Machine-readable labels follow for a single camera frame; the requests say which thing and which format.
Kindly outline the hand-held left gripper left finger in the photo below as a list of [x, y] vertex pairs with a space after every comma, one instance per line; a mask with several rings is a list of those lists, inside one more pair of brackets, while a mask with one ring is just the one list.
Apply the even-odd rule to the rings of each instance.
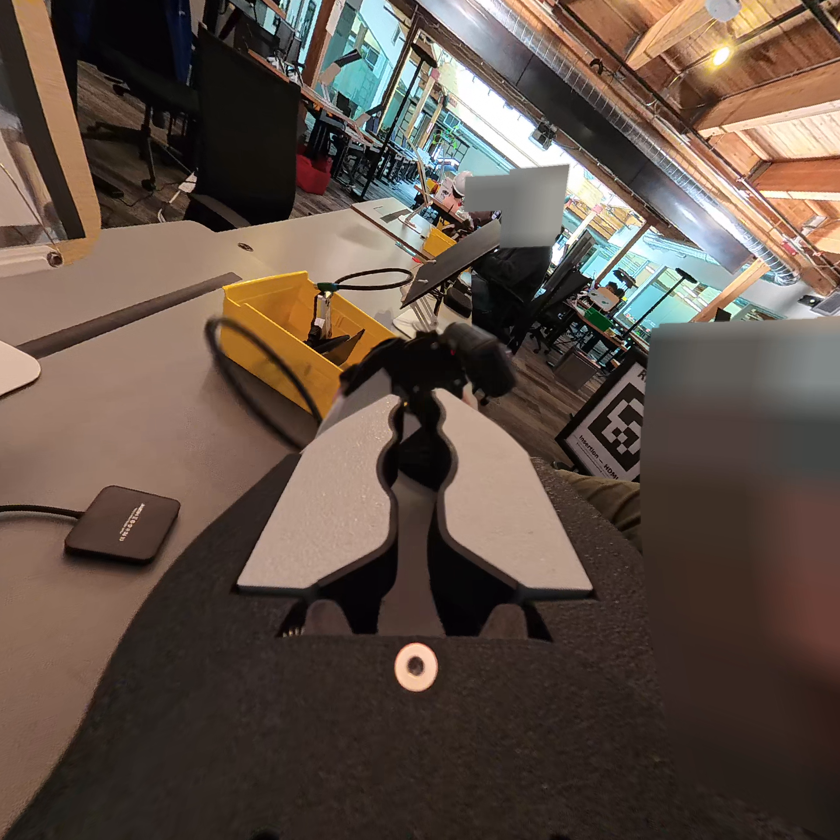
[[355, 634], [376, 634], [396, 580], [394, 394], [325, 421], [305, 447], [236, 581], [248, 595], [338, 603]]

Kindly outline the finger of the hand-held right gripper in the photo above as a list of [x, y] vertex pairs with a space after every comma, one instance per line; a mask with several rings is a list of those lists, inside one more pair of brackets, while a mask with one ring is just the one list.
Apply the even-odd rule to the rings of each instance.
[[318, 439], [381, 442], [393, 435], [393, 418], [402, 409], [403, 400], [394, 392], [391, 375], [380, 369], [352, 392], [337, 397], [318, 429]]

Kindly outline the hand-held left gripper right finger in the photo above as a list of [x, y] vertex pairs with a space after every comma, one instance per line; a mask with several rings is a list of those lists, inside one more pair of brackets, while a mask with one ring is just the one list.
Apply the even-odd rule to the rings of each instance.
[[529, 454], [504, 429], [437, 388], [430, 437], [441, 469], [428, 570], [448, 636], [479, 636], [499, 606], [523, 613], [526, 635], [547, 632], [543, 602], [590, 600], [595, 587]]

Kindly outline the black hdmi cable blue plug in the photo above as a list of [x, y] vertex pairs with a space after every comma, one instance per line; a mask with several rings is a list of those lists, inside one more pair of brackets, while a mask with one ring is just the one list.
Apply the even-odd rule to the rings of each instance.
[[[366, 277], [376, 277], [382, 275], [396, 275], [400, 279], [388, 283], [357, 283], [355, 280], [360, 280]], [[393, 289], [400, 289], [407, 283], [414, 280], [414, 273], [410, 269], [387, 267], [378, 269], [365, 269], [349, 273], [342, 276], [333, 282], [319, 282], [316, 288], [320, 292], [337, 293], [339, 291], [389, 291]]]

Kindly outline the person's olive shirt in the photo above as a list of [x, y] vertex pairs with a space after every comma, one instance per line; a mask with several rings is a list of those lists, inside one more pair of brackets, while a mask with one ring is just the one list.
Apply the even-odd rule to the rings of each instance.
[[567, 469], [563, 480], [612, 523], [635, 549], [643, 552], [641, 485], [636, 481], [586, 476]]

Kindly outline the black white code sign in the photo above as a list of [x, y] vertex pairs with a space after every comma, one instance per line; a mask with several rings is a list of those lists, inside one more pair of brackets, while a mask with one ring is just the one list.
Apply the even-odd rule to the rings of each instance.
[[556, 435], [578, 473], [640, 481], [646, 376], [646, 357], [631, 353]]

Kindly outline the flat black adapter box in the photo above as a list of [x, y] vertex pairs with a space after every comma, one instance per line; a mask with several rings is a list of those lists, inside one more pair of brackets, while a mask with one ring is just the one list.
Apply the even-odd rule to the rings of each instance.
[[103, 488], [65, 539], [74, 558], [125, 564], [152, 563], [181, 511], [181, 503], [121, 486]]

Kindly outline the red bag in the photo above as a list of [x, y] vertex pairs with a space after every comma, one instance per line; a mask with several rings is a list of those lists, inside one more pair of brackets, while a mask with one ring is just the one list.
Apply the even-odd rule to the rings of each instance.
[[332, 180], [333, 158], [320, 155], [315, 158], [297, 154], [297, 189], [310, 195], [322, 196]]

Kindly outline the black high-back office chair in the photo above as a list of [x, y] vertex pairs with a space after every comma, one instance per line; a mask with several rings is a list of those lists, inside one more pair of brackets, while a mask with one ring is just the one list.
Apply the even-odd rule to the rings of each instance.
[[184, 220], [214, 232], [282, 222], [297, 191], [299, 86], [198, 30], [196, 183]]

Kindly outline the white display stand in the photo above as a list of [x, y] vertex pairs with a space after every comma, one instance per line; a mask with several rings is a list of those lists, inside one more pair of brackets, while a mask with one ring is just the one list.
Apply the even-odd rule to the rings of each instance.
[[1, 342], [1, 397], [33, 384], [40, 374], [41, 366], [35, 357]]

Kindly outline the black chair with blue jacket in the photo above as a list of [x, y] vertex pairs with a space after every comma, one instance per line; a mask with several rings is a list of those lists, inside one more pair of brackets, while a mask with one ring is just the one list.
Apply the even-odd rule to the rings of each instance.
[[165, 116], [195, 119], [196, 91], [188, 85], [193, 56], [192, 10], [186, 1], [95, 1], [80, 19], [81, 59], [112, 81], [119, 96], [143, 104], [138, 129], [95, 122], [84, 140], [134, 143], [148, 174], [141, 186], [157, 189], [154, 152], [185, 169], [166, 143], [154, 140], [152, 127], [165, 127]]

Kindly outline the monitor on white stand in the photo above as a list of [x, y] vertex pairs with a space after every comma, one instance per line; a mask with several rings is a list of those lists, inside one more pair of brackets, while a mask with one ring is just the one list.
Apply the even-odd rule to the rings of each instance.
[[48, 5], [1, 2], [1, 277], [87, 256], [101, 231]]

